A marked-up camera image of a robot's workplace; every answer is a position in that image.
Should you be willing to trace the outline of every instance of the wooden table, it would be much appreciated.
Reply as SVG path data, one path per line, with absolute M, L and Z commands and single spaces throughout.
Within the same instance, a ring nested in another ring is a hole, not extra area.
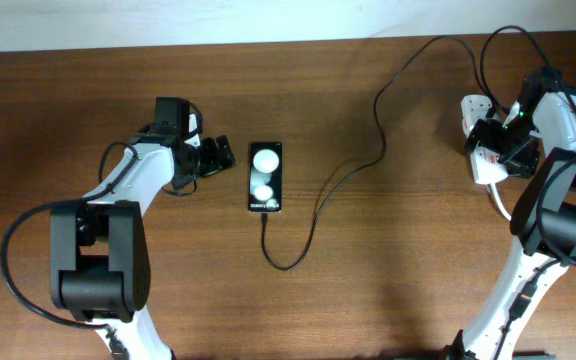
M 466 36 L 480 49 L 485 36 Z M 576 85 L 576 32 L 537 36 Z M 284 143 L 284 211 L 269 247 L 292 261 L 322 186 L 373 159 L 376 91 L 428 38 L 0 54 L 0 241 L 35 205 L 96 186 L 104 147 L 153 119 L 156 96 L 197 103 L 205 136 L 227 134 L 238 166 L 189 198 L 159 195 L 144 218 L 159 334 L 181 358 L 352 358 L 441 349 L 479 312 L 507 258 L 508 223 L 473 183 L 459 102 L 478 93 L 466 52 L 437 43 L 385 94 L 382 163 L 325 210 L 294 272 L 260 250 L 246 210 L 251 141 Z M 540 61 L 525 39 L 491 46 L 488 82 L 505 104 Z M 500 188 L 512 208 L 527 181 Z M 49 298 L 47 215 L 11 246 L 24 293 Z M 64 311 L 60 315 L 68 316 Z M 576 359 L 576 270 L 546 296 L 518 350 Z M 108 359 L 92 333 L 26 311 L 0 275 L 0 359 Z

